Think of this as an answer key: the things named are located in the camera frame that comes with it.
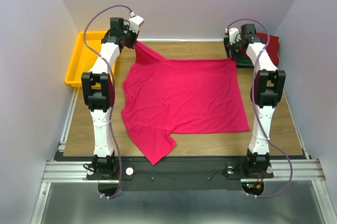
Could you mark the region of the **pink t shirt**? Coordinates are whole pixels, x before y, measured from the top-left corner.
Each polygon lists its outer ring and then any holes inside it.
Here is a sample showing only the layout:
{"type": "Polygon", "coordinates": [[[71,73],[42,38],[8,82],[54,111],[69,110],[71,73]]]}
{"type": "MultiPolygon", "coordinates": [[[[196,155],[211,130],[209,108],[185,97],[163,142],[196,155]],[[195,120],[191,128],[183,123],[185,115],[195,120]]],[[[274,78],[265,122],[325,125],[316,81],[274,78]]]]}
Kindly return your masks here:
{"type": "Polygon", "coordinates": [[[135,44],[135,63],[123,83],[121,112],[131,140],[151,164],[169,154],[174,134],[250,129],[231,59],[167,59],[135,44]]]}

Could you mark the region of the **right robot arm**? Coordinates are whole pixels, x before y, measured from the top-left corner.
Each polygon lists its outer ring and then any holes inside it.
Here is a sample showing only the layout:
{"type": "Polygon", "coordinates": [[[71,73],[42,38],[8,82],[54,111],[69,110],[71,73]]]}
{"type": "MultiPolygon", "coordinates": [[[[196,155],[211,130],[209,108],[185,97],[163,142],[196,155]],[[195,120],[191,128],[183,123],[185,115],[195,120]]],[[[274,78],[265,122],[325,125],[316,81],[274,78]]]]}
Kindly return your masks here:
{"type": "Polygon", "coordinates": [[[286,73],[272,62],[266,50],[269,43],[257,36],[254,24],[244,24],[240,29],[228,27],[226,35],[231,58],[237,61],[247,56],[254,68],[250,94],[254,109],[253,132],[242,170],[249,177],[271,173],[270,129],[273,114],[282,98],[286,73]]]}

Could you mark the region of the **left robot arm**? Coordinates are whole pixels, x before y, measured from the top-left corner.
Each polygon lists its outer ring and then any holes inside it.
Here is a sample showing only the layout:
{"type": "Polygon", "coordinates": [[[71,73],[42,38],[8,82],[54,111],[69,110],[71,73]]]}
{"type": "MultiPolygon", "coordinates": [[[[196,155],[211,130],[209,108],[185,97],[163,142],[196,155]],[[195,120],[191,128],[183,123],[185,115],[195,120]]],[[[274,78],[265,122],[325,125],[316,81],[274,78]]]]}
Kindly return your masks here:
{"type": "Polygon", "coordinates": [[[111,139],[111,116],[115,102],[115,86],[112,67],[124,47],[133,48],[144,19],[138,15],[127,21],[122,17],[110,18],[110,29],[101,40],[101,50],[94,65],[81,75],[84,103],[90,111],[94,129],[94,153],[91,164],[84,167],[88,177],[115,179],[117,165],[111,139]]]}

